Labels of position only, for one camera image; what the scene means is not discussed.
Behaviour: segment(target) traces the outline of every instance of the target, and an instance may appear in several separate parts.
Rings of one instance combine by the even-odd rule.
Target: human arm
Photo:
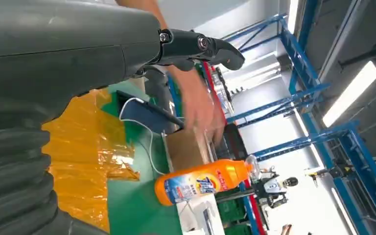
[[[166,21],[155,0],[116,0],[121,6],[136,8],[152,13],[161,28],[167,28]],[[195,70],[181,71],[175,66],[168,66],[168,71],[178,84],[182,93],[186,128],[194,126],[198,131],[213,132],[215,142],[221,140],[224,131],[223,116],[219,107],[214,106],[208,90]]]

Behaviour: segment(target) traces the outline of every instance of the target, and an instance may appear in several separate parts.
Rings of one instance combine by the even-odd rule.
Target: blue steel frame
[[[274,117],[276,115],[290,112],[295,108],[298,109],[298,108],[301,108],[301,107],[308,107],[313,102],[316,102],[316,100],[314,100],[313,98],[309,98],[305,101],[301,101],[301,99],[304,98],[307,95],[311,95],[311,94],[323,91],[328,87],[329,87],[329,84],[318,85],[318,86],[316,86],[312,89],[293,94],[290,97],[286,97],[286,98],[274,101],[272,103],[257,107],[255,109],[249,110],[247,112],[241,113],[239,115],[229,117],[229,118],[227,118],[227,122],[234,122],[234,121],[242,119],[242,118],[246,119],[247,116],[249,116],[251,114],[258,113],[260,111],[263,111],[263,110],[266,110],[266,109],[269,109],[269,108],[272,108],[274,106],[279,105],[279,107],[277,107],[276,109],[272,110],[271,112],[269,112],[269,113],[267,113],[267,114],[265,114],[261,117],[258,117],[258,118],[253,119],[253,120],[247,120],[246,119],[245,123],[242,123],[242,124],[237,126],[238,128],[242,128],[242,127],[254,124],[256,122]]]
[[[226,38],[223,38],[226,41],[233,41],[238,39],[242,36],[245,36],[251,32],[257,31],[249,40],[246,41],[241,47],[241,52],[246,52],[251,49],[255,49],[271,40],[280,38],[280,41],[283,43],[287,54],[289,55],[294,67],[292,71],[291,83],[289,86],[289,91],[292,94],[291,97],[286,98],[286,100],[278,100],[273,103],[268,104],[267,106],[262,106],[255,108],[253,110],[247,111],[241,115],[234,116],[228,118],[228,122],[233,122],[240,118],[245,118],[246,116],[259,112],[261,110],[274,107],[280,105],[278,109],[270,112],[268,115],[262,116],[257,118],[257,120],[252,120],[251,122],[256,123],[260,120],[267,119],[269,117],[273,117],[277,111],[282,108],[290,108],[286,103],[293,102],[294,95],[299,95],[302,93],[310,92],[312,95],[310,96],[310,100],[312,101],[310,105],[313,105],[319,99],[321,91],[323,89],[317,89],[318,87],[324,86],[320,84],[318,79],[318,74],[316,73],[315,69],[313,68],[312,64],[310,63],[309,59],[307,58],[304,50],[305,45],[307,43],[307,37],[310,30],[310,27],[313,22],[313,18],[315,15],[315,8],[316,8],[317,0],[308,1],[307,6],[305,7],[305,15],[304,20],[301,28],[301,33],[299,37],[299,41],[287,30],[287,24],[284,20],[285,15],[274,16],[270,19],[267,19],[261,23],[255,24],[249,27],[246,30],[238,31]],[[268,25],[273,23],[280,23],[281,31],[279,34],[263,40],[257,44],[251,45],[246,47],[246,45],[262,30],[264,30]],[[299,77],[302,81],[304,87],[304,91],[302,93],[297,93],[296,91],[296,81],[297,77]],[[328,130],[319,131],[319,128],[316,122],[313,120],[312,115],[310,113],[302,114],[302,120],[308,129],[309,137],[308,138],[299,138],[294,141],[290,141],[288,143],[278,145],[272,147],[268,150],[263,150],[255,153],[260,161],[281,155],[286,152],[290,152],[299,148],[303,148],[309,146],[310,144],[314,144],[317,150],[320,153],[320,156],[323,160],[323,163],[327,168],[334,167],[334,163],[332,161],[332,157],[329,154],[329,151],[323,141],[327,141],[332,138],[338,138],[348,155],[351,159],[354,168],[357,172],[357,175],[361,182],[363,183],[365,189],[367,190],[369,196],[371,197],[374,205],[376,206],[376,164],[369,153],[368,149],[366,148],[365,144],[362,142],[361,137],[358,135],[355,124],[350,122],[348,124],[333,127]],[[353,198],[351,197],[348,189],[346,188],[346,184],[344,183],[343,179],[334,179],[334,184],[336,190],[345,205],[345,208],[348,214],[351,217],[355,228],[360,235],[369,235],[369,230],[367,229],[364,223],[364,217],[360,214],[359,209],[354,203]]]

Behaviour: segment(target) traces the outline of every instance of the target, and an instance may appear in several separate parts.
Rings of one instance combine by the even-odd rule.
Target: cardboard box
[[[204,133],[181,130],[166,137],[169,156],[174,170],[183,170],[211,162],[209,142]]]

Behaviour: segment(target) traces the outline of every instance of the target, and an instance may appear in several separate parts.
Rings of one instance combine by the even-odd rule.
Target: orange plastic sheet
[[[51,133],[43,152],[51,156],[60,208],[105,231],[107,179],[139,180],[130,168],[134,148],[126,144],[123,123],[100,109],[110,101],[106,90],[91,91],[43,126]]]

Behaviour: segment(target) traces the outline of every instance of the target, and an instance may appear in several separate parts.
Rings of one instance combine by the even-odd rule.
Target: red bar
[[[249,180],[245,180],[243,182],[246,188],[251,188]],[[253,195],[250,195],[249,199],[250,199],[250,203],[252,204],[254,216],[256,217],[256,224],[257,224],[258,232],[260,233],[260,235],[266,235],[266,231],[263,228],[263,222],[261,221],[259,209],[257,208],[256,199],[254,198]]]
[[[212,98],[214,100],[214,104],[219,105],[220,110],[221,110],[221,114],[222,114],[223,117],[225,117],[224,111],[221,108],[220,99],[218,99],[217,92],[215,92],[215,90],[214,90],[214,83],[212,81],[210,67],[209,67],[208,63],[206,63],[206,62],[203,62],[202,66],[204,66],[205,74],[207,75],[207,80],[208,80],[208,83],[210,85],[210,90],[211,90]],[[245,180],[244,184],[245,184],[246,188],[251,188],[250,182],[248,180]],[[256,223],[257,223],[258,231],[259,231],[260,235],[266,235],[266,231],[263,228],[263,222],[261,221],[260,213],[259,213],[259,210],[257,208],[257,202],[256,202],[254,196],[252,196],[252,195],[249,196],[249,199],[250,199],[250,203],[252,204],[254,216],[256,217]]]

